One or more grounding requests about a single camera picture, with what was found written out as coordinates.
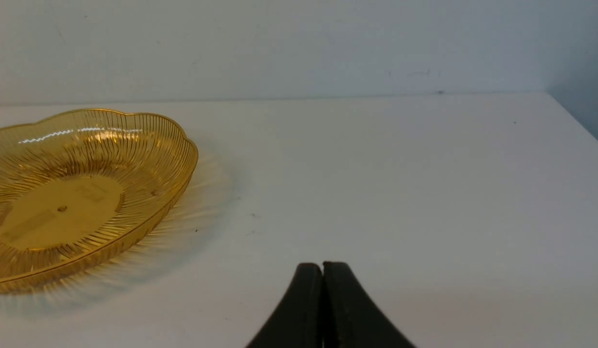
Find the table surface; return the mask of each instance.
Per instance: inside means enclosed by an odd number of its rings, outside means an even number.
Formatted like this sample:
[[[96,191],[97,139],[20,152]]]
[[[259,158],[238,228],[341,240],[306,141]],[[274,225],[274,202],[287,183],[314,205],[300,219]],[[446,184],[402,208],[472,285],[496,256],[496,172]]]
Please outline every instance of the table surface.
[[[243,347],[299,262],[345,261],[419,347],[598,348],[598,142],[544,93],[0,108],[154,112],[200,149],[106,266],[0,295],[0,348]]]

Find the basket base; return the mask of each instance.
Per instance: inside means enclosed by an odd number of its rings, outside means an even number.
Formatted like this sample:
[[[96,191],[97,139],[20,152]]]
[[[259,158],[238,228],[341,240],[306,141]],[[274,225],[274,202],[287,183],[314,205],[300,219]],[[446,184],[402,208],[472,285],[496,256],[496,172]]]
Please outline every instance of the basket base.
[[[124,189],[102,175],[53,180],[5,207],[0,241],[19,250],[41,250],[77,242],[111,220]]]

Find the black rubber pad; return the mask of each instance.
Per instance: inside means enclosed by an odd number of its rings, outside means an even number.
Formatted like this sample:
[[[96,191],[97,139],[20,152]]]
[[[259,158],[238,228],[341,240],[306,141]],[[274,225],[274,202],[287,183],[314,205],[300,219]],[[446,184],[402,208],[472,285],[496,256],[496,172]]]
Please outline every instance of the black rubber pad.
[[[344,262],[324,263],[321,326],[325,348],[414,348]]]
[[[321,348],[319,305],[323,275],[316,264],[302,263],[274,312],[248,348]]]

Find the wall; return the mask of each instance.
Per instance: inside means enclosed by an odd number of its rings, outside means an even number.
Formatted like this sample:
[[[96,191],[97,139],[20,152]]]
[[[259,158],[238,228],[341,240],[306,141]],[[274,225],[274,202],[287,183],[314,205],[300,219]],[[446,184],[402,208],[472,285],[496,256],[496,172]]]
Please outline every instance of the wall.
[[[0,0],[0,105],[549,90],[598,136],[597,51],[598,0]]]

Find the oval fruit basket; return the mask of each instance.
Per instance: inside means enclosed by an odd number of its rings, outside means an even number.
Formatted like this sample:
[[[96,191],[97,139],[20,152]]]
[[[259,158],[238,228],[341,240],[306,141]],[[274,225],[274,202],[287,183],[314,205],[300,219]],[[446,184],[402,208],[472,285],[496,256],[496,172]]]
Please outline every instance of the oval fruit basket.
[[[177,202],[198,148],[168,117],[73,110],[0,129],[0,292],[111,259]]]

